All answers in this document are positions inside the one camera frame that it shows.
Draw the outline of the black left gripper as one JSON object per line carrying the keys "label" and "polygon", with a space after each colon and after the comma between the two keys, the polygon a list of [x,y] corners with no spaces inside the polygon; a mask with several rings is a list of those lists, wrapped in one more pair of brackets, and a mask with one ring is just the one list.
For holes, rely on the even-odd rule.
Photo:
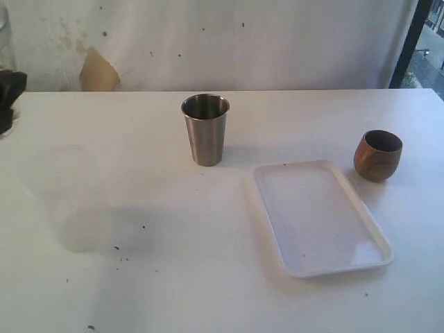
{"label": "black left gripper", "polygon": [[12,128],[14,102],[25,91],[27,74],[9,69],[1,70],[1,134]]}

